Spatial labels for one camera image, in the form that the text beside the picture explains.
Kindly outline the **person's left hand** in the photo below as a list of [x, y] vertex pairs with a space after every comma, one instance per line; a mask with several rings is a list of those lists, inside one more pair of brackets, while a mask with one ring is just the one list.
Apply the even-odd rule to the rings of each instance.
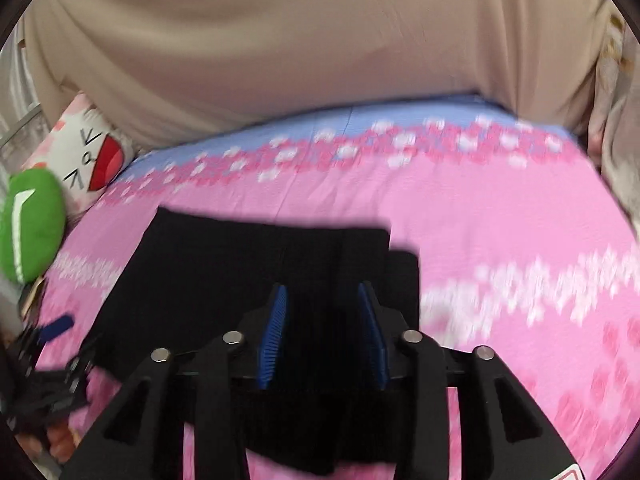
[[[42, 442], [31, 434], [18, 434], [16, 440], [31, 460], [38, 458], [44, 450]], [[76, 450], [74, 433], [67, 419], [48, 427], [47, 441], [49, 453], [59, 464], [65, 464]]]

